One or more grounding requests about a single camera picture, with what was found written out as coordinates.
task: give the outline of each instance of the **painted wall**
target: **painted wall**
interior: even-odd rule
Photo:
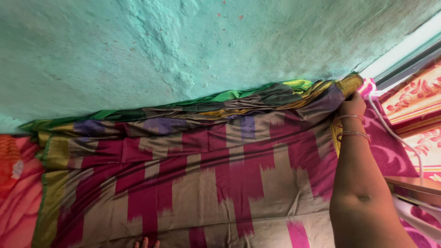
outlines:
[[[3,0],[0,132],[341,78],[440,9],[439,0]]]

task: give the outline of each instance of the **woman's hand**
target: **woman's hand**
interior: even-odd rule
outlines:
[[[363,116],[366,110],[366,103],[364,103],[363,98],[358,91],[351,95],[350,101],[344,101],[340,105],[339,114],[343,115],[359,115]]]
[[[149,246],[149,239],[147,237],[144,237],[142,239],[142,246],[141,246],[141,248],[148,248],[148,246]],[[133,247],[134,248],[139,248],[139,242],[135,242]],[[159,248],[159,240],[157,240],[155,242],[155,245],[153,246],[153,248]]]

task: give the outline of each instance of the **bangle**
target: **bangle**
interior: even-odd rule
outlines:
[[[364,117],[363,116],[360,116],[360,115],[343,115],[343,116],[340,116],[340,117],[338,117],[337,119],[334,120],[334,125],[338,126],[339,128],[343,128],[342,126],[337,125],[337,120],[341,119],[341,118],[345,118],[345,117],[350,117],[350,116],[361,118],[362,119],[362,124],[364,124]]]
[[[337,140],[338,140],[339,142],[341,142],[341,138],[340,138],[340,137],[343,136],[343,135],[355,135],[355,136],[360,136],[360,137],[363,137],[363,138],[367,139],[367,141],[368,141],[369,144],[370,144],[370,138],[369,138],[369,136],[367,136],[367,134],[365,134],[365,133],[354,132],[354,131],[344,131],[344,132],[341,132],[341,133],[337,134]]]

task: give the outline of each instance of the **floral curtain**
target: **floral curtain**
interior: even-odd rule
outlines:
[[[424,177],[441,181],[441,53],[380,102],[397,134],[420,154]],[[405,149],[419,172],[418,158]]]

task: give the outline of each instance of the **white cable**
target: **white cable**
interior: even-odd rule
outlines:
[[[386,124],[385,120],[383,119],[383,117],[381,116],[380,112],[378,111],[377,107],[375,106],[374,102],[372,102],[372,97],[371,94],[375,94],[375,93],[382,93],[380,91],[373,91],[368,95],[369,98],[369,103],[372,106],[372,108],[374,109],[375,113],[377,114],[378,118],[381,121],[381,124],[383,124],[383,127],[386,128],[386,130],[389,132],[390,135],[392,135],[395,139],[399,140],[401,143],[403,143],[404,145],[406,145],[407,147],[409,147],[413,152],[415,152],[415,155],[418,157],[418,163],[419,163],[419,178],[423,179],[424,178],[424,166],[422,165],[422,160],[421,157],[419,156],[418,152],[415,150],[415,148],[409,146],[409,144],[407,144],[402,138],[400,138],[398,135],[396,135],[394,133],[394,131],[392,131],[389,126]]]

